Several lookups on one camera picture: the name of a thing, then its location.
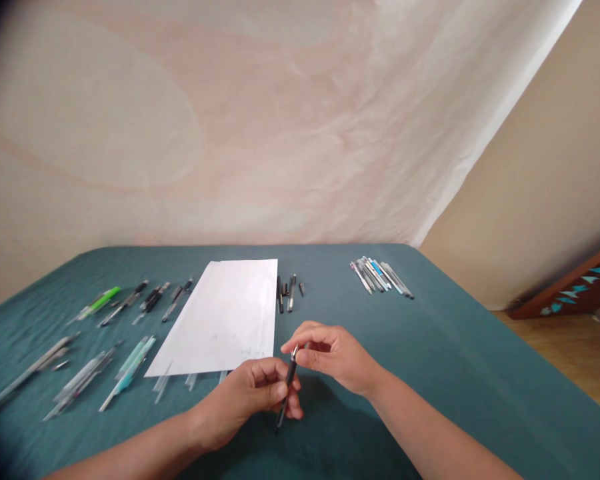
sheet of paper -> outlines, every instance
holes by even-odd
[[[278,260],[210,262],[145,377],[233,370],[273,355]]]

beige wall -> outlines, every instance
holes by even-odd
[[[585,0],[421,251],[490,309],[600,246],[600,0]]]

green table cover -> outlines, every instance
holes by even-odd
[[[386,261],[415,300],[394,291],[369,296],[349,268],[367,255]],[[132,326],[138,305],[104,329],[97,319],[65,324],[99,291],[124,299],[142,280],[182,285],[208,262],[277,258],[283,280],[296,273],[307,294],[276,313],[274,355],[304,320],[342,325],[385,368],[528,479],[600,478],[600,406],[528,347],[417,250],[404,245],[112,247],[74,258],[0,305],[0,391],[63,336],[78,330],[57,372],[45,371],[0,410],[0,476],[34,478],[112,447],[194,406],[217,384],[200,375],[192,392],[172,377],[158,405],[142,375],[173,321],[168,302]],[[231,288],[231,283],[219,287]],[[173,314],[177,318],[181,306]],[[113,376],[145,335],[158,338],[132,386],[100,404]],[[52,398],[100,351],[124,340],[114,361],[64,414],[41,423]],[[305,417],[273,435],[275,416],[252,417],[224,449],[182,477],[418,477],[371,406],[331,378],[300,368]]]

fingernail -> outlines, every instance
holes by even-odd
[[[280,400],[282,400],[287,395],[287,386],[286,384],[280,382],[278,383],[278,387],[275,390],[275,394],[278,396]]]

white fabric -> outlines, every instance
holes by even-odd
[[[578,4],[16,3],[0,301],[107,245],[418,246]]]

